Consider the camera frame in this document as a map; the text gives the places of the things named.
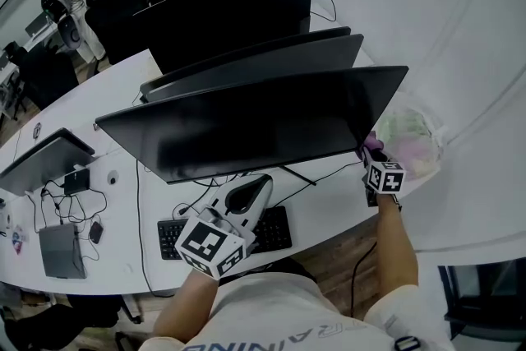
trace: charger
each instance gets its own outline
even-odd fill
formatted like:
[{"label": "charger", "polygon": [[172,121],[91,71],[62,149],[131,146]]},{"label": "charger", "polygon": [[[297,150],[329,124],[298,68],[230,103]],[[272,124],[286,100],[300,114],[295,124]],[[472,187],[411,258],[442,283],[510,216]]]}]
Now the charger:
[{"label": "charger", "polygon": [[64,195],[74,195],[85,190],[90,190],[89,169],[75,171],[64,178]]}]

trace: small device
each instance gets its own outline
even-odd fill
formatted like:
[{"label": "small device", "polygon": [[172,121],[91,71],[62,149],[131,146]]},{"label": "small device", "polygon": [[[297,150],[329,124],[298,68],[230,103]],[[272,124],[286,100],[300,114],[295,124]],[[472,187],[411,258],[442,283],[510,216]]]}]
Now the small device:
[{"label": "small device", "polygon": [[46,276],[85,279],[85,268],[74,224],[41,229],[39,242]]},{"label": "small device", "polygon": [[103,231],[103,226],[100,225],[100,223],[98,223],[97,221],[95,221],[90,228],[90,240],[95,244],[99,244],[100,236],[102,236]]},{"label": "small device", "polygon": [[89,169],[75,171],[64,178],[64,195],[74,195],[85,190],[90,190]]}]

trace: gray laptop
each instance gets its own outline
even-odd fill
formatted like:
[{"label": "gray laptop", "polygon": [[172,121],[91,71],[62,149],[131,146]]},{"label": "gray laptop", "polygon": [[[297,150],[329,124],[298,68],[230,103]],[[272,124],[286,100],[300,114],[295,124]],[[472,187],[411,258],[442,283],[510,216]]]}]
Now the gray laptop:
[{"label": "gray laptop", "polygon": [[74,224],[41,229],[39,240],[46,276],[64,279],[85,278],[81,248]]}]

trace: white desk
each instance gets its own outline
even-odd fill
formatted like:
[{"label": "white desk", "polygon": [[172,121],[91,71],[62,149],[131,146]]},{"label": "white desk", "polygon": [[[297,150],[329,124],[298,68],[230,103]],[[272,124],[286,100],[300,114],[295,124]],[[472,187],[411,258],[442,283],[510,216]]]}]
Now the white desk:
[{"label": "white desk", "polygon": [[[328,21],[312,19],[311,28],[320,30],[329,27]],[[371,64],[367,55],[361,53],[359,66]],[[120,62],[119,64],[89,79],[59,101],[45,109],[26,124],[20,132],[16,156],[34,144],[33,127],[42,123],[40,139],[60,127],[94,147],[99,158],[90,165],[91,184],[104,192],[108,198],[108,209],[101,214],[104,233],[97,250],[100,260],[85,259],[86,279],[54,279],[44,274],[40,255],[39,238],[33,230],[33,206],[26,197],[7,196],[6,210],[11,212],[14,224],[24,227],[29,242],[24,243],[18,256],[10,238],[0,238],[0,280],[29,289],[57,293],[75,294],[120,294],[141,293],[147,286],[141,272],[141,253],[138,239],[136,204],[136,161],[102,130],[95,131],[92,123],[98,116],[128,108],[135,99],[139,85],[160,75],[160,71],[148,50]],[[0,150],[0,170],[12,162],[16,149],[15,135]],[[344,164],[357,162],[354,153],[337,155],[291,166],[309,178],[319,178]],[[108,173],[116,170],[118,182],[110,186]],[[272,175],[275,188],[270,199],[272,206],[305,183],[280,169],[265,171]],[[287,250],[250,256],[235,268],[235,271],[260,266],[290,256],[308,247],[323,242],[361,223],[375,214],[367,207],[360,178],[365,170],[360,164],[346,168],[331,178],[309,187],[304,192],[284,202],[287,207],[293,247]],[[146,173],[139,165],[141,232],[145,251],[145,269],[153,289],[172,289],[180,286],[189,268],[181,261],[163,261],[160,255],[157,221],[170,219],[173,207],[180,202],[195,200],[205,189],[192,182],[169,186],[153,173]],[[404,193],[416,188],[408,185]],[[212,191],[201,203],[205,203]],[[79,195],[87,215],[102,209],[104,199],[93,192]],[[36,226],[44,226],[40,212],[39,190],[33,198],[37,206]],[[78,205],[73,205],[75,215]],[[48,225],[58,224],[49,199],[44,203]],[[88,242],[81,242],[83,255],[95,256]]]}]

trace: keyboard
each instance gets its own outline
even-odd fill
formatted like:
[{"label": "keyboard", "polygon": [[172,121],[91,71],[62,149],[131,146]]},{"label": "keyboard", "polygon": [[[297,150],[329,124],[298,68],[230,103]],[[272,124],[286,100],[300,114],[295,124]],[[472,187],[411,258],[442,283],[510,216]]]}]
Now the keyboard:
[{"label": "keyboard", "polygon": [[[159,221],[159,245],[161,256],[165,261],[181,260],[175,242],[181,235],[186,219],[170,221]],[[288,249],[293,246],[288,230],[287,211],[284,206],[277,206],[265,210],[263,218],[254,229],[256,235],[256,248],[252,253],[273,252],[275,250]]]}]

